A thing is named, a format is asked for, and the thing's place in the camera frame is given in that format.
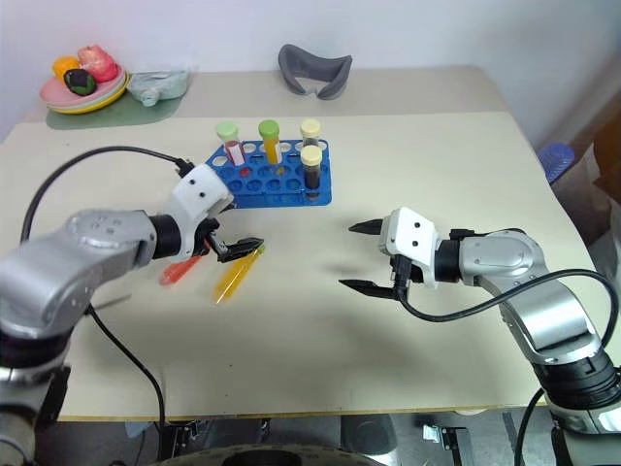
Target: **test tube rack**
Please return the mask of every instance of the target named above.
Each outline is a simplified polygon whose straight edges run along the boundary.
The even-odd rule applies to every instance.
[[[326,206],[332,201],[330,149],[320,140],[323,156],[318,189],[304,186],[301,140],[280,141],[282,163],[268,162],[262,141],[243,141],[245,164],[234,165],[220,146],[207,164],[226,183],[239,209]]]

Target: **test tube with dark liquid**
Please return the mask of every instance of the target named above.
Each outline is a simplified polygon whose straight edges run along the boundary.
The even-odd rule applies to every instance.
[[[305,119],[300,125],[302,133],[302,146],[319,146],[321,123],[314,118]]]
[[[304,167],[304,186],[307,189],[318,189],[321,175],[322,150],[319,146],[306,146],[302,148],[301,159]],[[308,192],[307,197],[314,201],[319,197],[317,192]]]

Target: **test tube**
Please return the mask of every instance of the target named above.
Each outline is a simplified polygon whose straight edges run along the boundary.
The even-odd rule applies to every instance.
[[[263,138],[263,147],[268,162],[278,165],[282,162],[282,154],[280,153],[280,139],[278,134],[280,128],[278,123],[272,119],[264,119],[259,123],[259,134]]]
[[[321,134],[321,123],[314,118],[305,119],[300,125],[302,133],[302,147],[319,146],[319,134]]]
[[[224,150],[234,165],[245,164],[245,153],[238,136],[239,130],[235,123],[222,121],[215,128],[215,132],[224,144]]]
[[[304,167],[304,186],[308,189],[319,187],[319,175],[321,174],[321,158],[323,152],[319,146],[306,146],[302,148],[302,166]],[[316,192],[307,193],[310,200],[316,200],[319,194]]]
[[[203,256],[193,255],[184,262],[169,265],[164,269],[164,272],[162,272],[162,276],[159,278],[159,284],[165,286],[178,282],[192,267],[194,267],[194,264],[196,264],[201,257]]]
[[[233,295],[248,273],[248,270],[250,270],[250,267],[252,267],[252,264],[254,264],[264,250],[265,245],[261,245],[259,249],[254,250],[250,255],[237,259],[229,266],[213,290],[213,301],[215,304],[219,304]]]

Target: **table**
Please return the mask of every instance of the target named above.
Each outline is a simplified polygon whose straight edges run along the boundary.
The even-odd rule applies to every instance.
[[[591,268],[586,248],[557,203],[537,159],[492,83],[473,68],[359,71],[332,102],[290,94],[272,73],[199,75],[178,113],[144,126],[53,131],[34,111],[0,146],[0,252],[14,247],[32,193],[83,150],[127,144],[205,160],[215,125],[234,117],[244,139],[274,117],[296,138],[301,117],[319,117],[330,142],[333,202],[327,207],[231,211],[220,235],[265,239],[234,297],[211,304],[223,266],[202,259],[172,287],[165,260],[108,283],[93,303],[131,293],[101,312],[165,391],[170,419],[474,409],[526,404],[538,387],[497,310],[448,323],[410,316],[396,302],[338,283],[388,284],[376,238],[355,222],[408,206],[451,227],[520,227],[542,246],[550,270]],[[163,205],[178,182],[170,164],[140,154],[95,157],[49,190],[33,236],[84,208]],[[566,279],[602,331],[607,300],[592,281]],[[448,313],[489,296],[462,284],[413,285],[410,302]],[[610,346],[621,358],[621,338]],[[68,419],[153,419],[144,376],[89,318],[76,328],[61,413]]]

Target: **yellow test tube cap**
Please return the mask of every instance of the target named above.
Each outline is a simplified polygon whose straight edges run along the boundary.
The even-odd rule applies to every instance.
[[[308,118],[302,121],[300,132],[303,138],[318,138],[321,134],[321,123],[314,118]]]
[[[302,163],[307,167],[316,167],[321,163],[323,152],[318,146],[305,146],[300,154]]]

